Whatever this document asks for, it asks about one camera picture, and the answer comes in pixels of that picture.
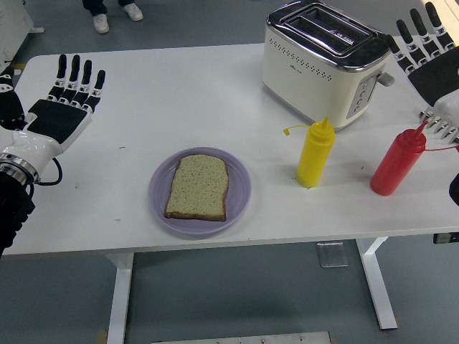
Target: jeans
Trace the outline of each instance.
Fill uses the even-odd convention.
[[[133,4],[135,0],[118,0],[120,6]],[[98,14],[107,14],[107,7],[103,4],[103,0],[83,0],[83,7],[91,12],[92,16]]]

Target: metal plate on floor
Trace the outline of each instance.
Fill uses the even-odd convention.
[[[160,342],[161,344],[331,344],[328,332]]]
[[[347,256],[342,242],[317,243],[321,267],[347,267]]]

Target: bottle nozzle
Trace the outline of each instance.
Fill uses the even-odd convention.
[[[424,127],[428,124],[428,121],[423,122],[414,132],[413,137],[414,138],[419,138],[422,134],[422,131],[424,130]]]
[[[328,124],[328,115],[322,120],[322,129],[326,129]]]

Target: yellow squeeze bottle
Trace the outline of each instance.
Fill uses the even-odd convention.
[[[294,127],[309,127],[309,125],[295,125]],[[296,171],[296,181],[304,188],[313,188],[321,180],[331,147],[335,142],[335,128],[328,122],[328,116],[312,124],[303,145],[300,163]]]

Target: gray floor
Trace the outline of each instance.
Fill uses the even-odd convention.
[[[261,43],[282,0],[138,0],[127,19],[114,0],[97,34],[78,0],[27,0],[35,26],[14,63],[39,54]],[[328,4],[383,32],[409,21],[416,0]],[[398,330],[381,331],[359,254],[320,268],[316,244],[137,254],[126,342],[329,331],[335,343],[457,343],[459,246],[431,236],[389,238],[379,249]],[[95,343],[108,328],[115,267],[105,257],[0,261],[0,343]]]

